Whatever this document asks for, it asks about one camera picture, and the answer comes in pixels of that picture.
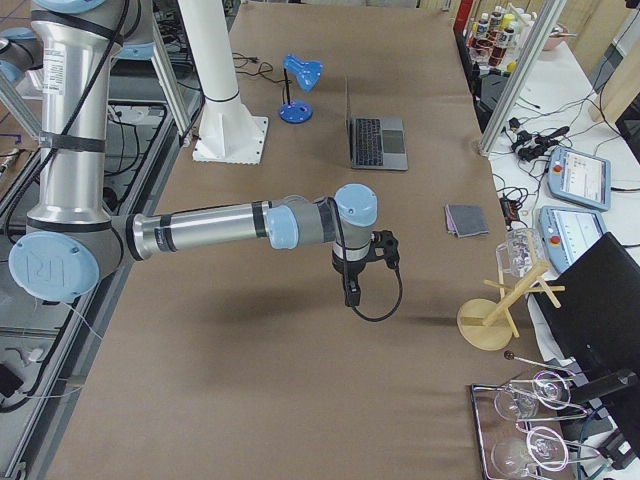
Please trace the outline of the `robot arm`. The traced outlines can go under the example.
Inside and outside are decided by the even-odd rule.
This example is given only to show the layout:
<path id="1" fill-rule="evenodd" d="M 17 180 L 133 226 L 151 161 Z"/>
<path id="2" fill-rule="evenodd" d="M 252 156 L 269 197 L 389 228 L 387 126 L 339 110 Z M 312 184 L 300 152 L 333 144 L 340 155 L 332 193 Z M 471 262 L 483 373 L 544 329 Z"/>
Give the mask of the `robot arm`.
<path id="1" fill-rule="evenodd" d="M 43 45 L 30 28 L 13 27 L 1 32 L 1 73 L 11 84 L 42 66 Z"/>
<path id="2" fill-rule="evenodd" d="M 300 196 L 161 216 L 112 216 L 103 207 L 112 58 L 153 28 L 147 1 L 36 1 L 31 21 L 44 44 L 42 160 L 38 203 L 12 246 L 8 267 L 30 295 L 69 302 L 121 266 L 151 256 L 252 238 L 276 249 L 328 243 L 346 302 L 375 257 L 377 198 L 348 184 L 315 202 Z"/>

